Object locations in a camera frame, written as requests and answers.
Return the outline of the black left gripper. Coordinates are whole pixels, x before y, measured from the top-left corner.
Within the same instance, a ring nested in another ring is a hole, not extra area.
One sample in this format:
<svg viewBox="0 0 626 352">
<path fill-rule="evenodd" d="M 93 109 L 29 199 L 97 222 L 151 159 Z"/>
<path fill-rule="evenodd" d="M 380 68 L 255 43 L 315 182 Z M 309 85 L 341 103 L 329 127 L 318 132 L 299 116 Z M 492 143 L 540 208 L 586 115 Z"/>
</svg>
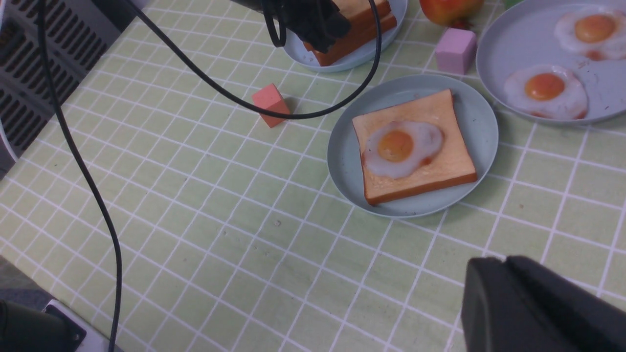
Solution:
<svg viewBox="0 0 626 352">
<path fill-rule="evenodd" d="M 327 53 L 351 30 L 332 0 L 235 0 L 236 4 L 277 20 L 314 50 Z"/>
</svg>

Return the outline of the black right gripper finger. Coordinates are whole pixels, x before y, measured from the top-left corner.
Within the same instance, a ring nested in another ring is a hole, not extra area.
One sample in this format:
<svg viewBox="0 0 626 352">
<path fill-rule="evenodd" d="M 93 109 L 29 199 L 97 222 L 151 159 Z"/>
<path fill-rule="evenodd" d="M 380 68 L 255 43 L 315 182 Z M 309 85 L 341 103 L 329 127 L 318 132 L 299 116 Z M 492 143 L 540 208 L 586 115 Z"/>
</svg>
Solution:
<svg viewBox="0 0 626 352">
<path fill-rule="evenodd" d="M 626 315 L 525 256 L 467 263 L 461 323 L 469 352 L 623 352 Z"/>
</svg>

